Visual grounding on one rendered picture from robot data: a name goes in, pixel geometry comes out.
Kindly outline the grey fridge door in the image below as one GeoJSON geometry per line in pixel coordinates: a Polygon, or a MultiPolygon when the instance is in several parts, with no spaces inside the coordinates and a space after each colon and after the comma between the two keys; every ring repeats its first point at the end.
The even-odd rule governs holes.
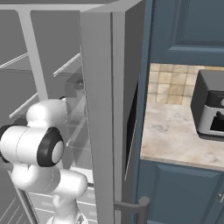
{"type": "Polygon", "coordinates": [[[98,224],[130,224],[115,203],[132,201],[145,0],[118,0],[80,14],[98,224]]]}

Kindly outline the glass fridge shelf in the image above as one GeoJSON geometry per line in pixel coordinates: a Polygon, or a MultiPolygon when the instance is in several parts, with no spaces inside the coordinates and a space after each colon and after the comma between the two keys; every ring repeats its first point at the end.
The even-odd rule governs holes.
{"type": "Polygon", "coordinates": [[[13,102],[10,105],[9,118],[24,115],[28,110],[28,108],[38,101],[39,101],[39,94],[36,93],[33,96],[31,96],[28,100],[22,103],[13,102]]]}
{"type": "Polygon", "coordinates": [[[72,57],[67,63],[61,66],[58,70],[53,73],[53,76],[56,77],[61,74],[74,74],[81,68],[81,55],[78,53],[72,57]]]}
{"type": "Polygon", "coordinates": [[[30,72],[32,70],[29,60],[29,54],[26,52],[17,56],[10,61],[7,61],[0,65],[0,70],[15,71],[15,72],[30,72]]]}
{"type": "Polygon", "coordinates": [[[84,118],[83,120],[80,120],[79,122],[72,122],[72,126],[74,127],[74,130],[72,132],[72,135],[68,138],[66,142],[66,145],[68,147],[72,147],[74,145],[77,136],[81,133],[81,130],[83,129],[86,122],[87,122],[86,118],[84,118]]]}

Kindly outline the grey fridge body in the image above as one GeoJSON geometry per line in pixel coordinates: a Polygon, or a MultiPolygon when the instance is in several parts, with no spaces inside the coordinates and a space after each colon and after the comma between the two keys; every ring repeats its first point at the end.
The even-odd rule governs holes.
{"type": "MultiPolygon", "coordinates": [[[[10,105],[22,103],[38,93],[38,102],[66,95],[66,81],[83,76],[80,15],[118,0],[0,0],[0,65],[24,53],[29,54],[30,72],[0,70],[0,128],[4,125],[25,126],[26,113],[9,118],[10,105]],[[76,54],[81,68],[75,73],[56,77],[53,73],[76,54]]],[[[60,169],[77,167],[93,172],[88,110],[84,81],[84,100],[73,120],[61,131],[68,140],[74,131],[72,122],[87,119],[72,147],[66,146],[60,169]]],[[[0,156],[0,224],[39,224],[29,192],[14,186],[12,164],[0,156]]]]}

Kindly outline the blue tall side panel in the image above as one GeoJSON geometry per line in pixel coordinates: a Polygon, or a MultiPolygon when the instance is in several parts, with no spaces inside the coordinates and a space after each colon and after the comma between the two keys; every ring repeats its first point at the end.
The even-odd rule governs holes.
{"type": "Polygon", "coordinates": [[[142,146],[142,137],[144,131],[144,117],[147,102],[147,92],[149,84],[150,70],[150,43],[151,43],[151,20],[154,0],[145,0],[145,14],[143,27],[143,51],[142,65],[138,86],[138,104],[137,104],[137,122],[136,122],[136,149],[135,149],[135,166],[133,172],[133,196],[132,202],[137,203],[137,185],[140,163],[140,152],[142,146]]]}

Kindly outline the black and silver coffee machine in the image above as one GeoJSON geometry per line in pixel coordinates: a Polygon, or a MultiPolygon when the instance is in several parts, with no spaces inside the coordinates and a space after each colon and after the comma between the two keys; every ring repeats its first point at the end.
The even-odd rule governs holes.
{"type": "Polygon", "coordinates": [[[224,71],[198,71],[191,111],[200,138],[224,142],[224,71]]]}

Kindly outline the blue base cupboard door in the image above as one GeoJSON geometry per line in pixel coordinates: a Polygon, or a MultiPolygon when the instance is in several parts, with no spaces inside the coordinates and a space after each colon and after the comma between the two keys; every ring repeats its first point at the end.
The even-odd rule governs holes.
{"type": "Polygon", "coordinates": [[[218,194],[224,192],[224,174],[220,183],[214,190],[211,201],[206,211],[206,217],[203,224],[223,224],[224,223],[224,200],[220,203],[218,194]]]}
{"type": "Polygon", "coordinates": [[[203,224],[224,171],[142,160],[137,195],[150,199],[147,224],[203,224]]]}

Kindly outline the blue wall cupboard door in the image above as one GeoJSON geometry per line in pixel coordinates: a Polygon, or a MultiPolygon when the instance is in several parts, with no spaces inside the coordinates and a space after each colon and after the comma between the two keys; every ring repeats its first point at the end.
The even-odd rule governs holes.
{"type": "Polygon", "coordinates": [[[155,0],[152,63],[224,67],[224,0],[155,0]]]}

